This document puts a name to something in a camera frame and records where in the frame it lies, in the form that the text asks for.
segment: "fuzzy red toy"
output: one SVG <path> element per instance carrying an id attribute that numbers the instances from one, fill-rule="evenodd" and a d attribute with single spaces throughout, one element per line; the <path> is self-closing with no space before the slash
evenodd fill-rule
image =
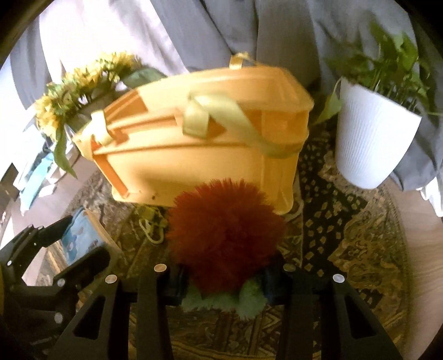
<path id="1" fill-rule="evenodd" d="M 203 294 L 233 292 L 268 264 L 286 223 L 243 180 L 214 180 L 176 197 L 167 234 L 171 257 Z"/>

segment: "potted plant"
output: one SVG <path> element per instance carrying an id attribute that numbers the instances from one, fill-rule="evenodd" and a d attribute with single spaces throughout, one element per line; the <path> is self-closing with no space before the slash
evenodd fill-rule
<path id="1" fill-rule="evenodd" d="M 317 123 L 338 113 L 335 160 L 342 175 L 361 188 L 375 188 L 400 162 L 429 111 L 428 65 L 405 34 L 391 36 L 376 23 L 371 33 L 378 57 L 346 44 L 344 56 L 329 60 L 341 78 L 327 97 Z M 336 95 L 341 83 L 340 98 Z"/>
<path id="2" fill-rule="evenodd" d="M 90 114 L 115 100 L 115 86 L 122 81 L 135 88 L 165 77 L 126 52 L 103 54 L 83 68 L 65 73 L 61 82 L 47 84 L 46 93 L 34 103 L 37 127 L 55 143 L 55 163 L 75 175 L 66 158 L 69 137 L 90 121 Z"/>

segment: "flower pot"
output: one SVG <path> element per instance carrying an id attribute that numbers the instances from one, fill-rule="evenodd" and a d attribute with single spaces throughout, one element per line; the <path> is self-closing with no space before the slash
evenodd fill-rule
<path id="1" fill-rule="evenodd" d="M 335 161 L 340 173 L 364 189 L 380 185 L 406 153 L 421 116 L 360 85 L 343 80 Z"/>

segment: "green fluffy fabric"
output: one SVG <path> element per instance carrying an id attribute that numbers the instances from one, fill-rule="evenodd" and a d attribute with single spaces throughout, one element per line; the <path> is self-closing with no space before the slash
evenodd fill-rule
<path id="1" fill-rule="evenodd" d="M 267 300 L 259 282 L 256 279 L 249 279 L 243 284 L 238 294 L 219 293 L 204 298 L 193 284 L 189 284 L 186 297 L 182 301 L 182 308 L 184 311 L 211 308 L 222 311 L 235 310 L 241 319 L 247 320 L 255 318 L 264 309 L 266 303 Z"/>

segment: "robotic claw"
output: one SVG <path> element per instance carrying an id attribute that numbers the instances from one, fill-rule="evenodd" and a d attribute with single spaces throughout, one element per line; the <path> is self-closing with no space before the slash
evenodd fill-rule
<path id="1" fill-rule="evenodd" d="M 188 276 L 183 266 L 158 264 L 139 278 L 109 275 L 77 313 L 78 292 L 109 263 L 106 250 L 91 251 L 58 274 L 52 286 L 24 284 L 21 277 L 40 247 L 59 240 L 70 221 L 67 217 L 48 228 L 29 227 L 0 251 L 4 283 L 0 342 L 2 353 L 9 355 L 6 359 L 128 359 L 131 303 L 137 303 L 137 359 L 174 359 L 166 306 L 179 306 L 186 294 Z M 402 359 L 343 276 L 308 275 L 285 264 L 280 254 L 260 276 L 269 304 L 284 305 L 276 359 L 312 359 L 316 301 L 321 309 L 323 360 Z"/>

